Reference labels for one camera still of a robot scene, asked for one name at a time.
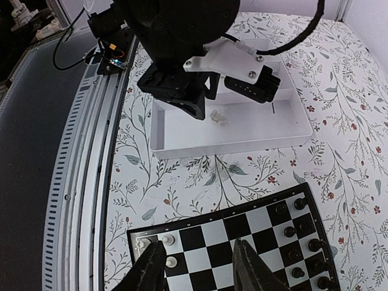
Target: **red flower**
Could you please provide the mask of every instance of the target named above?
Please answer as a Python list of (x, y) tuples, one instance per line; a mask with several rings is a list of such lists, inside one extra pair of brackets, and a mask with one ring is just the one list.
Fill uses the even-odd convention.
[(268, 177), (268, 184), (271, 184), (271, 183), (272, 184), (276, 183), (276, 179), (274, 176)]
[(314, 108), (314, 107), (312, 107), (311, 105), (310, 105), (310, 106), (308, 106), (308, 108), (307, 108), (307, 109), (308, 109), (308, 111), (309, 111), (309, 112), (314, 112), (314, 111), (315, 111), (315, 108)]

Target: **floral tablecloth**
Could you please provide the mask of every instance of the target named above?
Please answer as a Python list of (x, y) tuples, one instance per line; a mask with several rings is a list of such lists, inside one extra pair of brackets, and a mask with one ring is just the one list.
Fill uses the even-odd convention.
[[(230, 33), (276, 46), (309, 18), (240, 13)], [(105, 289), (132, 265), (125, 232), (258, 199), (307, 181), (343, 290), (388, 290), (388, 79), (343, 23), (323, 20), (283, 60), (314, 135), (301, 147), (158, 161), (149, 150), (150, 65), (139, 46), (117, 135), (105, 239)]]

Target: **chessboard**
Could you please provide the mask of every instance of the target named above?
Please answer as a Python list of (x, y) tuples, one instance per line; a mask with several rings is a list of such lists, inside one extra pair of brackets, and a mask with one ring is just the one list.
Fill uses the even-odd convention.
[(135, 262), (151, 242), (167, 252), (165, 291), (233, 291), (233, 246), (246, 240), (292, 291), (339, 290), (307, 183), (219, 212), (127, 232)]

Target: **cable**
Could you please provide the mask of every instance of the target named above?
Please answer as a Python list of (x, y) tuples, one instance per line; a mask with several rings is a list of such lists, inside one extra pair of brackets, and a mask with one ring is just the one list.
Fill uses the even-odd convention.
[[(282, 45), (281, 47), (275, 48), (273, 50), (267, 50), (267, 51), (258, 50), (257, 54), (263, 55), (263, 56), (265, 56), (265, 55), (276, 56), (280, 53), (284, 53), (284, 52), (296, 47), (298, 44), (305, 41), (306, 38), (308, 38), (314, 32), (314, 30), (318, 26), (319, 21), (321, 20), (323, 14), (324, 14), (324, 11), (325, 11), (325, 0), (318, 0), (318, 8), (316, 10), (314, 18), (310, 21), (307, 28), (300, 35), (298, 35), (295, 39), (290, 41), (288, 44)], [(234, 41), (234, 42), (239, 41), (234, 36), (228, 35), (226, 33), (223, 34), (223, 37), (225, 37), (231, 41)]]
[(95, 56), (98, 56), (99, 53), (95, 53), (94, 55), (91, 55), (91, 56), (87, 56), (87, 57), (83, 57), (82, 59), (80, 59), (78, 62), (66, 67), (66, 68), (61, 68), (61, 67), (58, 67), (58, 65), (56, 64), (56, 61), (55, 61), (55, 57), (56, 57), (56, 53), (59, 49), (59, 46), (61, 45), (61, 42), (63, 41), (63, 39), (65, 38), (65, 36), (68, 34), (69, 30), (73, 28), (74, 24), (77, 22), (77, 20), (81, 17), (81, 15), (85, 12), (85, 8), (82, 8), (81, 12), (79, 13), (79, 15), (74, 19), (74, 21), (69, 25), (69, 27), (67, 27), (66, 31), (64, 32), (64, 34), (61, 36), (61, 38), (59, 39), (59, 41), (57, 42), (55, 48), (54, 48), (54, 53), (53, 53), (53, 59), (52, 59), (52, 62), (53, 62), (53, 65), (54, 65), (54, 68), (56, 68), (57, 70), (59, 71), (67, 71), (67, 70), (70, 70), (74, 67), (76, 67), (77, 65), (81, 64), (82, 62), (84, 62), (86, 59), (91, 59), (91, 58), (94, 58)]

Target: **white box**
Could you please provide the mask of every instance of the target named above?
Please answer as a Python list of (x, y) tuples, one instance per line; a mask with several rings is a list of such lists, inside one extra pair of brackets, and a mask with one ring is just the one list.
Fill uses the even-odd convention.
[[(273, 48), (268, 39), (244, 42), (260, 50)], [(281, 83), (272, 103), (260, 104), (225, 88), (220, 80), (216, 100), (206, 99), (206, 119), (153, 100), (150, 148), (158, 159), (251, 152), (299, 146), (313, 134), (306, 110), (279, 56), (265, 56), (265, 65)], [(220, 125), (213, 110), (229, 119)]]

